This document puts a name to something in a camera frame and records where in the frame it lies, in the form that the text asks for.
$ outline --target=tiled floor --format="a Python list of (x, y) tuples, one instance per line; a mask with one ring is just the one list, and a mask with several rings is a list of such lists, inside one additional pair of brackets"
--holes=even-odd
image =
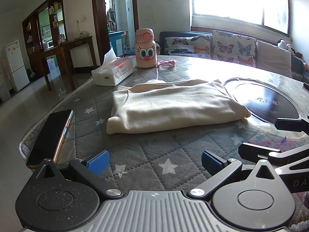
[[(52, 91), (44, 78), (33, 82), (0, 105), (0, 231), (15, 232), (22, 227), (15, 212), (15, 201), (32, 172), (18, 152), (21, 138), (49, 109), (71, 92), (66, 76), (56, 68), (48, 75)], [(75, 87), (90, 73), (75, 74)]]

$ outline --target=cartoon face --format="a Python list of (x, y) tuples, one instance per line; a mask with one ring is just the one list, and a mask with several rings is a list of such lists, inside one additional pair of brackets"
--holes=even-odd
[(152, 48), (141, 48), (140, 46), (137, 48), (137, 53), (139, 56), (145, 60), (146, 63), (149, 63), (151, 58), (155, 55), (155, 48), (156, 46), (152, 46)]

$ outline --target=round black hot plate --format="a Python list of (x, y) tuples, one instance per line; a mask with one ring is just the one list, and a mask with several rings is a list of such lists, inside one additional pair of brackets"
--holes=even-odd
[(264, 84), (242, 79), (227, 81), (225, 86), (239, 103), (265, 122), (274, 124), (277, 118), (300, 117), (290, 100)]

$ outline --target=butterfly print cushion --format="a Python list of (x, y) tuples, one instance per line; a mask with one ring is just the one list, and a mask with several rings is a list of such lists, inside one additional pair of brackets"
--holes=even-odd
[(254, 38), (220, 31), (212, 34), (213, 59), (255, 67)]
[(192, 56), (210, 59), (211, 37), (166, 37), (164, 51), (166, 55)]

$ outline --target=round table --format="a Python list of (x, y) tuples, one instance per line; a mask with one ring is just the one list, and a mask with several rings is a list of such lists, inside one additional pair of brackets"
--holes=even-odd
[[(159, 61), (175, 59), (176, 67), (140, 69), (136, 68), (135, 57), (132, 59), (134, 72), (119, 85), (132, 87), (151, 79), (166, 82), (219, 79), (224, 83), (232, 78), (248, 78), (286, 96), (296, 106), (301, 117), (307, 117), (309, 113), (308, 91), (301, 82), (282, 75), (235, 63), (163, 55), (158, 56)], [(210, 177), (201, 165), (200, 158), (204, 150), (224, 159), (234, 157), (242, 160), (237, 152), (242, 142), (283, 151), (309, 143), (306, 134), (276, 130), (273, 124), (255, 116), (218, 125), (145, 134), (108, 135), (106, 122), (111, 114), (114, 90), (115, 87), (97, 86), (91, 79), (67, 95), (49, 113), (69, 108), (74, 110), (57, 163), (68, 163), (76, 157), (86, 158), (106, 149), (110, 154), (110, 165), (101, 177), (124, 191), (187, 191), (199, 185)], [(32, 148), (48, 114), (23, 137), (20, 151), (24, 158)]]

